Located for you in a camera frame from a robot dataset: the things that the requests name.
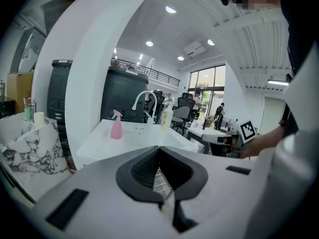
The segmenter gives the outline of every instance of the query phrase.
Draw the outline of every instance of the tree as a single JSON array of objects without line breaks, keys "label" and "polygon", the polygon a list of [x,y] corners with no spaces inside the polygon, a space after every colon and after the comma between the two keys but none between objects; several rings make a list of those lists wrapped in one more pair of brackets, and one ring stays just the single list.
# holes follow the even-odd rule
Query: tree
[{"label": "tree", "polygon": [[[201,82],[198,83],[197,88],[205,88],[205,87],[209,87],[209,83],[208,82]],[[208,106],[209,105],[209,100],[210,100],[210,92],[209,91],[204,91],[203,92],[203,97],[202,97],[202,105],[203,106]]]}]

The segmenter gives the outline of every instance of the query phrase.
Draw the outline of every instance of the hand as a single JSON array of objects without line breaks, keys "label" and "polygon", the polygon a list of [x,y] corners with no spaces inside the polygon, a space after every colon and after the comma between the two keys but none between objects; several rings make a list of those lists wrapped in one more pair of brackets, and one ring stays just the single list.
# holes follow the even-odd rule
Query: hand
[{"label": "hand", "polygon": [[267,134],[256,137],[242,150],[240,158],[258,156],[263,149],[276,147],[278,142],[283,138],[284,130],[283,126],[279,126]]}]

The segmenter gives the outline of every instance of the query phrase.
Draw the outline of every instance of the pink spray bottle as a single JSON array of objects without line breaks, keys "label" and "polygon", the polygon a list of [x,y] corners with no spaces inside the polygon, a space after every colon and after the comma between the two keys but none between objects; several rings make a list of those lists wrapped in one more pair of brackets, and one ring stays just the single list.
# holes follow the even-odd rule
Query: pink spray bottle
[{"label": "pink spray bottle", "polygon": [[122,138],[121,117],[123,117],[123,115],[120,114],[117,110],[114,110],[114,115],[112,119],[114,119],[114,117],[116,117],[116,121],[114,122],[112,130],[111,130],[111,138],[121,139]]}]

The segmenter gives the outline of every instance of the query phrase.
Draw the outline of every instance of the balcony railing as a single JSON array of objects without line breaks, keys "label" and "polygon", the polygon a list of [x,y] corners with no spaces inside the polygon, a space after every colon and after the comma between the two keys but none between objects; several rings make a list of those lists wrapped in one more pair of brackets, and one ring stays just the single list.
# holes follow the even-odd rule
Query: balcony railing
[{"label": "balcony railing", "polygon": [[176,79],[170,75],[156,71],[154,69],[151,69],[151,68],[148,68],[145,66],[141,66],[141,65],[137,65],[137,64],[129,62],[129,61],[112,58],[111,59],[111,66],[122,67],[122,68],[125,68],[128,70],[132,70],[134,72],[140,73],[140,74],[144,74],[144,75],[148,76],[149,78],[156,79],[156,80],[171,84],[171,85],[176,86],[176,87],[179,86],[179,79]]}]

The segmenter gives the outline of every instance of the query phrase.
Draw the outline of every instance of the person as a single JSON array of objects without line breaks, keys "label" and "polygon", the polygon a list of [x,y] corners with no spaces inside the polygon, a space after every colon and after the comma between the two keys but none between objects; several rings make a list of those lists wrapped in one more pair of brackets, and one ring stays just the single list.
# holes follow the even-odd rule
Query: person
[{"label": "person", "polygon": [[216,118],[215,130],[217,130],[217,131],[220,131],[221,123],[223,122],[223,119],[224,119],[224,114],[225,114],[224,106],[225,106],[225,104],[221,103],[220,106],[217,107],[216,113],[214,116],[214,119]]},{"label": "person", "polygon": [[199,110],[200,110],[200,107],[201,107],[201,98],[200,98],[200,91],[195,91],[195,97],[193,98],[193,100],[195,100],[195,105],[193,107],[193,110],[192,110],[192,114],[194,114],[192,116],[192,120],[191,122],[194,121],[194,118],[195,117],[199,117]]},{"label": "person", "polygon": [[[228,5],[229,0],[221,0]],[[281,7],[289,28],[288,55],[293,76],[298,73],[314,42],[319,42],[318,24],[311,22],[313,12],[318,10],[316,0],[232,0],[243,9],[258,9],[261,7]],[[297,123],[289,107],[286,105],[279,126],[273,131],[256,137],[242,151],[241,157],[258,156],[265,148],[275,147],[278,142],[298,131]]]}]

